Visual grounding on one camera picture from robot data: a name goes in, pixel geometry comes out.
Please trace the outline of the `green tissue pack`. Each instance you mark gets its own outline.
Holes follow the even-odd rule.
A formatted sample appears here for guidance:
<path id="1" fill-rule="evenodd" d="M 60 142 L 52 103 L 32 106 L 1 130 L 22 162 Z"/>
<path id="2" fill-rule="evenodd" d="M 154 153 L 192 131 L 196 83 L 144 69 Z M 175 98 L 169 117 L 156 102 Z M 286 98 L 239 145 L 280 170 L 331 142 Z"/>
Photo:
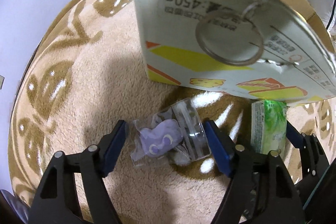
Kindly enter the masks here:
<path id="1" fill-rule="evenodd" d="M 252 148 L 262 154 L 274 150 L 283 157 L 286 143 L 286 103 L 262 100 L 254 102 L 251 108 Z"/>

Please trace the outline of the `purple plush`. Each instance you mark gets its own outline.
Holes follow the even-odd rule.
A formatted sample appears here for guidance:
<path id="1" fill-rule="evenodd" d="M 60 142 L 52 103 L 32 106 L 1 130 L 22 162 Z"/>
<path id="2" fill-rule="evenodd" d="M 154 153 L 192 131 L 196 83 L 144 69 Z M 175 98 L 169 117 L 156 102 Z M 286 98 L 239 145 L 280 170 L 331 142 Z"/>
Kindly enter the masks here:
<path id="1" fill-rule="evenodd" d="M 134 166 L 184 166 L 211 155 L 197 108 L 190 98 L 132 121 L 129 136 Z"/>

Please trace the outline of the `beige patterned carpet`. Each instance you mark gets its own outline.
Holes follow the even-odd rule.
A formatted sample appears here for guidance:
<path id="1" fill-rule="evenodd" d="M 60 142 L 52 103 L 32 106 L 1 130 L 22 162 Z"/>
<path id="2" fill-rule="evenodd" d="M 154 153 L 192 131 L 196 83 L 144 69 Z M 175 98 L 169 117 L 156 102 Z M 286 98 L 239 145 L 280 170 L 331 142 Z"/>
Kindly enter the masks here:
<path id="1" fill-rule="evenodd" d="M 247 141 L 248 100 L 146 77 L 131 0 L 68 3 L 34 53 L 11 115 L 9 170 L 25 220 L 56 151 L 81 153 L 119 120 L 142 118 L 185 98 L 201 118 Z M 92 223 L 79 174 L 75 180 L 83 217 Z M 124 149 L 104 184 L 122 223 L 210 223 L 228 179 L 212 158 L 137 169 Z"/>

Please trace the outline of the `cardboard box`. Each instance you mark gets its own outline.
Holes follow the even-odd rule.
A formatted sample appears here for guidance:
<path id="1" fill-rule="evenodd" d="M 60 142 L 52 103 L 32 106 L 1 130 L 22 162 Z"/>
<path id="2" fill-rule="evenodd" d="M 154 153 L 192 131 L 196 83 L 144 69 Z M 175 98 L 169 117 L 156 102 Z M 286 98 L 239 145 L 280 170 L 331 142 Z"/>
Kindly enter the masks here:
<path id="1" fill-rule="evenodd" d="M 134 0 L 150 80 L 295 106 L 335 97 L 335 53 L 307 0 Z"/>

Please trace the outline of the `wall socket lower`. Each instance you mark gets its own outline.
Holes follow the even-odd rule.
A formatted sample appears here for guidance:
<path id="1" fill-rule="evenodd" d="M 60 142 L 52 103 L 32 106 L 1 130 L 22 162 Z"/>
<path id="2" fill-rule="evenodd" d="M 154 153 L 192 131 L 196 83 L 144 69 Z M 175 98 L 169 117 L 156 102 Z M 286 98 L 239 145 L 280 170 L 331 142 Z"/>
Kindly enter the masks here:
<path id="1" fill-rule="evenodd" d="M 0 89 L 2 89 L 3 82 L 4 82 L 4 77 L 0 75 Z"/>

